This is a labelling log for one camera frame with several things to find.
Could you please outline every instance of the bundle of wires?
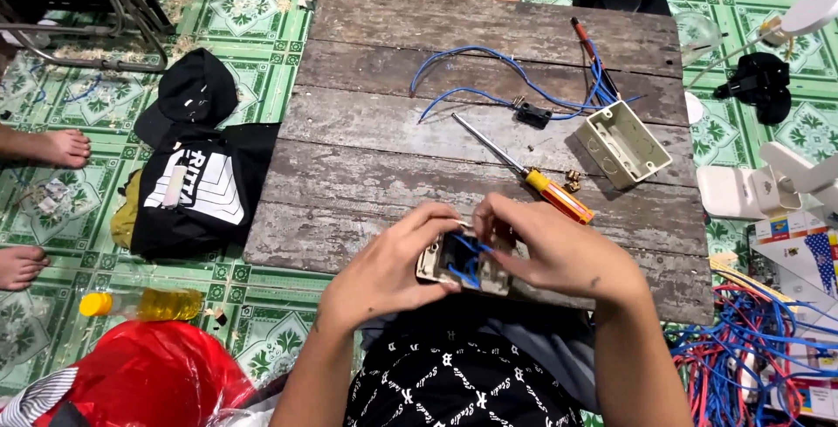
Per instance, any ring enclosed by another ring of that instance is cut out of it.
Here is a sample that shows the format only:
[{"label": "bundle of wires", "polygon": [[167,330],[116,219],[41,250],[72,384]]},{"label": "bundle of wires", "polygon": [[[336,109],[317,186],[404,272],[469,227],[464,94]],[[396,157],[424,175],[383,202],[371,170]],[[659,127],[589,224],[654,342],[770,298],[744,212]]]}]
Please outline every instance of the bundle of wires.
[{"label": "bundle of wires", "polygon": [[[419,80],[419,76],[422,74],[423,71],[425,71],[425,69],[429,65],[431,65],[434,62],[436,62],[437,60],[442,59],[444,57],[447,57],[449,55],[458,55],[458,54],[462,54],[463,52],[470,52],[470,51],[475,51],[476,50],[478,52],[484,52],[484,53],[489,54],[493,57],[497,57],[498,59],[504,61],[504,63],[506,63],[507,65],[512,67],[512,69],[514,69],[515,72],[518,73],[518,75],[524,80],[524,82],[530,88],[535,90],[539,95],[544,97],[546,100],[549,100],[551,103],[556,104],[556,105],[561,106],[561,107],[575,108],[577,110],[577,111],[572,112],[572,113],[562,114],[561,116],[553,116],[551,118],[553,120],[570,119],[571,117],[578,116],[582,111],[585,111],[586,109],[593,109],[593,110],[602,109],[602,108],[612,104],[613,102],[617,101],[616,91],[611,91],[611,90],[607,89],[602,84],[602,62],[600,62],[600,60],[599,60],[599,54],[597,53],[597,48],[596,48],[596,46],[593,45],[593,43],[591,42],[590,39],[587,39],[585,42],[588,42],[591,45],[591,49],[592,49],[592,52],[593,52],[593,55],[594,55],[594,59],[596,61],[592,62],[592,64],[591,64],[591,73],[593,74],[593,79],[594,79],[593,87],[589,91],[589,93],[587,95],[587,98],[585,99],[585,102],[581,103],[581,104],[574,103],[574,102],[571,102],[571,101],[560,100],[558,98],[555,98],[555,97],[551,96],[546,91],[539,88],[538,85],[534,84],[529,79],[529,76],[527,76],[524,69],[522,69],[521,66],[518,64],[518,62],[515,62],[514,59],[512,59],[508,55],[504,55],[504,54],[499,53],[497,50],[494,50],[494,49],[491,49],[491,48],[488,48],[488,47],[483,47],[483,46],[480,46],[480,45],[467,45],[465,47],[452,48],[451,50],[446,50],[445,52],[440,52],[439,54],[434,54],[431,57],[429,57],[427,60],[425,60],[425,62],[422,64],[422,66],[420,66],[419,69],[416,71],[416,74],[413,77],[413,81],[411,82],[411,91],[410,91],[411,97],[413,97],[414,94],[416,93],[416,82]],[[453,95],[454,93],[457,93],[459,91],[468,91],[470,93],[475,93],[476,95],[484,96],[484,97],[488,98],[489,100],[492,100],[493,102],[498,103],[500,105],[510,107],[510,108],[515,108],[515,105],[513,105],[513,103],[511,101],[496,98],[496,97],[494,97],[492,95],[489,95],[487,92],[482,91],[482,90],[476,90],[474,88],[461,87],[461,88],[454,88],[453,90],[446,91],[445,93],[442,93],[442,95],[438,96],[435,100],[431,101],[431,104],[429,104],[427,106],[427,108],[425,108],[425,111],[422,112],[422,115],[419,117],[419,121],[422,121],[425,118],[425,115],[427,115],[428,111],[431,111],[431,109],[436,105],[436,103],[438,103],[439,101],[441,101],[441,100],[445,99],[446,97],[448,97],[450,95]],[[594,97],[599,101],[598,105],[595,105],[591,102]],[[640,96],[635,96],[634,98],[630,98],[629,100],[626,100],[626,102],[634,101],[634,100],[637,100],[638,98],[640,98]]]},{"label": "bundle of wires", "polygon": [[466,260],[464,269],[456,269],[454,267],[454,264],[449,262],[448,271],[452,274],[457,275],[458,277],[460,277],[462,281],[467,282],[473,287],[480,288],[480,279],[477,277],[477,262],[480,257],[480,252],[491,252],[492,248],[478,241],[475,241],[475,244],[473,245],[471,242],[467,241],[463,236],[459,234],[451,234],[451,236],[457,239],[466,247],[467,250],[469,250],[469,252],[471,253],[471,257],[469,257],[468,260]]},{"label": "bundle of wires", "polygon": [[[800,327],[829,334],[838,331],[796,320],[792,307],[807,307],[837,319],[808,303],[782,302],[750,283],[722,284],[713,293],[717,299],[716,325],[665,331],[673,362],[686,375],[696,426],[802,425],[796,419],[803,398],[793,379],[828,379],[838,377],[838,370],[813,368],[805,360],[791,356],[790,347],[801,344],[828,357],[828,351],[838,350],[838,344],[800,338],[795,333]],[[793,365],[804,369],[792,373]],[[760,376],[771,372],[771,377]],[[775,389],[780,410],[766,410]]]}]

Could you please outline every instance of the wooden table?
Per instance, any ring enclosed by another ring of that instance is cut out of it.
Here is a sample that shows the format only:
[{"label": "wooden table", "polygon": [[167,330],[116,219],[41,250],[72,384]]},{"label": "wooden table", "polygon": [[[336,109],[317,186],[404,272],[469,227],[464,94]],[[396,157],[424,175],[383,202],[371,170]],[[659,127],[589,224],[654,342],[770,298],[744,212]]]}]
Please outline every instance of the wooden table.
[{"label": "wooden table", "polygon": [[[408,88],[433,52],[482,45],[512,55],[552,95],[581,102],[590,70],[571,24],[597,44],[623,97],[672,155],[639,186],[618,191],[573,137],[582,117],[539,131],[476,95],[450,96],[417,125],[429,100],[471,86],[553,107],[498,59],[458,55]],[[451,117],[525,165],[562,182],[582,172],[575,194],[594,210],[592,226],[639,262],[663,320],[711,322],[711,278],[671,17],[494,0],[319,0],[292,98],[279,132],[247,262],[336,273],[376,233],[425,200],[469,216],[490,191],[533,200],[529,190]],[[515,282],[518,297],[591,309]]]}]

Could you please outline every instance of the hand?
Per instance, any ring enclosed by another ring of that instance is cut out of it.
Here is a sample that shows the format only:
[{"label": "hand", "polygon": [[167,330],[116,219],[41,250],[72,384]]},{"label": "hand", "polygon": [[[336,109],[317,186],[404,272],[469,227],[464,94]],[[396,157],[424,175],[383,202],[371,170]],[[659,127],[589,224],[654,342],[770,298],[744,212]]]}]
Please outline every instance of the hand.
[{"label": "hand", "polygon": [[459,292],[457,284],[416,281],[419,255],[440,234],[461,228],[458,219],[450,206],[428,202],[374,238],[326,287],[312,329],[329,325],[351,333],[376,316],[413,310]]},{"label": "hand", "polygon": [[492,241],[494,233],[513,246],[516,240],[524,242],[529,259],[498,250],[492,256],[537,288],[614,303],[649,293],[626,251],[545,201],[524,204],[491,193],[474,210],[474,231],[480,241]]}]

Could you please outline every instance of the yellow cap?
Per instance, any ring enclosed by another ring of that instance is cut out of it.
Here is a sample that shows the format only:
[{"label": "yellow cap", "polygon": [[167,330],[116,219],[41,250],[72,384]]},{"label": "yellow cap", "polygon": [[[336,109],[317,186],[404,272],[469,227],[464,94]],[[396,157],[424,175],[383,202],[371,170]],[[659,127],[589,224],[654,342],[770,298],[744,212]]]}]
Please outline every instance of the yellow cap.
[{"label": "yellow cap", "polygon": [[79,312],[82,315],[105,315],[110,312],[113,305],[113,297],[108,293],[86,294],[79,303]]}]

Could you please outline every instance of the white cable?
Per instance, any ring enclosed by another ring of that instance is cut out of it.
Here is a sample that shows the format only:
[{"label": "white cable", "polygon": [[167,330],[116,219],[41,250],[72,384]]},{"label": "white cable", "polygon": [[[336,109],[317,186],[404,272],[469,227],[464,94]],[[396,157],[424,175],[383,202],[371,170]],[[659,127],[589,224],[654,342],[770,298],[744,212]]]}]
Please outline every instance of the white cable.
[{"label": "white cable", "polygon": [[770,36],[771,34],[776,33],[777,31],[780,31],[780,25],[779,24],[777,26],[774,26],[770,30],[766,31],[765,34],[762,34],[761,36],[759,36],[759,37],[755,38],[754,40],[752,40],[751,42],[747,43],[746,45],[737,48],[736,50],[734,50],[730,54],[725,55],[724,57],[718,59],[717,61],[713,62],[712,64],[709,64],[702,71],[698,72],[698,75],[696,75],[696,78],[692,79],[690,84],[687,85],[684,90],[686,91],[686,90],[691,89],[694,85],[696,85],[696,82],[698,81],[699,78],[701,78],[701,76],[703,76],[704,74],[706,74],[707,72],[712,70],[714,67],[716,67],[716,65],[719,65],[721,62],[724,62],[725,60],[729,59],[730,57],[735,56],[736,54],[742,52],[746,48],[751,47],[752,45],[756,45],[759,41],[765,39],[766,37]]}]

